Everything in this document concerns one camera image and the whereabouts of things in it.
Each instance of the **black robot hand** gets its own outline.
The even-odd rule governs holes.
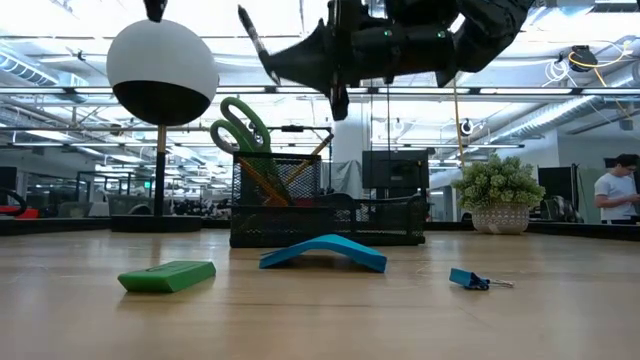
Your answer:
[[[144,6],[147,8],[147,18],[153,22],[160,22],[167,7],[167,0],[144,0]]]

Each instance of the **binder clip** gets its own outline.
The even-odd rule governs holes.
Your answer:
[[[471,271],[456,268],[451,268],[449,281],[462,285],[467,290],[489,290],[490,284],[508,288],[512,288],[514,286],[514,284],[509,281],[486,279]]]

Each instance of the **person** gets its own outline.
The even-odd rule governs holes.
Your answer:
[[[603,224],[635,225],[640,221],[635,209],[640,195],[633,179],[639,159],[636,154],[618,156],[616,167],[596,181],[595,204]]]

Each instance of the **wooden table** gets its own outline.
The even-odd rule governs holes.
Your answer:
[[[0,239],[0,358],[638,359],[640,246],[545,235],[428,233],[381,248],[386,274],[310,257],[259,270],[227,231]],[[178,259],[218,274],[173,295],[126,295],[119,273]],[[466,291],[451,267],[516,282]]]

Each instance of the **green block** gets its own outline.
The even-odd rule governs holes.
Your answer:
[[[127,291],[174,293],[216,274],[210,261],[172,261],[118,276]]]

